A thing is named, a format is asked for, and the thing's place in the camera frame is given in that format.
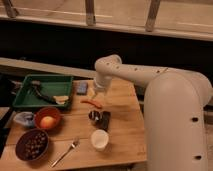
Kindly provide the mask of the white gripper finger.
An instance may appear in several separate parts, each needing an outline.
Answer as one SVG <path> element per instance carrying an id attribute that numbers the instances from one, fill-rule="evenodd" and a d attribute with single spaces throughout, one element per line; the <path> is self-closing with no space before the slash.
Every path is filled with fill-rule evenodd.
<path id="1" fill-rule="evenodd" d="M 91 99 L 94 99 L 97 95 L 98 95 L 98 92 L 97 92 L 97 91 L 93 91 L 93 94 L 92 94 L 92 96 L 91 96 Z"/>
<path id="2" fill-rule="evenodd" d="M 101 94 L 102 94 L 102 99 L 104 101 L 106 101 L 107 100 L 107 92 L 102 92 Z"/>

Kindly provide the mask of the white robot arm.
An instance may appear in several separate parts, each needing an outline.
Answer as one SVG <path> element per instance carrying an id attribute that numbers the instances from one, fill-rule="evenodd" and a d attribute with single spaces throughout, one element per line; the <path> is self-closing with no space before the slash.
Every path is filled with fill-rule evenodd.
<path id="1" fill-rule="evenodd" d="M 94 92 L 106 92 L 114 77 L 145 89 L 148 171 L 208 171 L 204 107 L 209 79 L 196 71 L 124 64 L 117 55 L 95 62 Z"/>

